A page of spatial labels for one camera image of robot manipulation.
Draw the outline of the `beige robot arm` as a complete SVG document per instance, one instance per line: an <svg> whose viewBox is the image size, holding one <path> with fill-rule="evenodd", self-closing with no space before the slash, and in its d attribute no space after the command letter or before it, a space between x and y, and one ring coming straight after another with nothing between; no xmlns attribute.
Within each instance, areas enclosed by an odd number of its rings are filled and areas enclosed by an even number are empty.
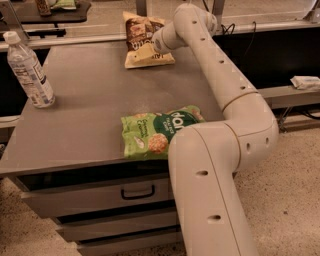
<svg viewBox="0 0 320 256"><path fill-rule="evenodd" d="M169 171L187 256L259 256L233 175L275 148L278 123L267 102L214 42L213 14L180 5L153 36L154 48L193 52L224 116L178 131Z"/></svg>

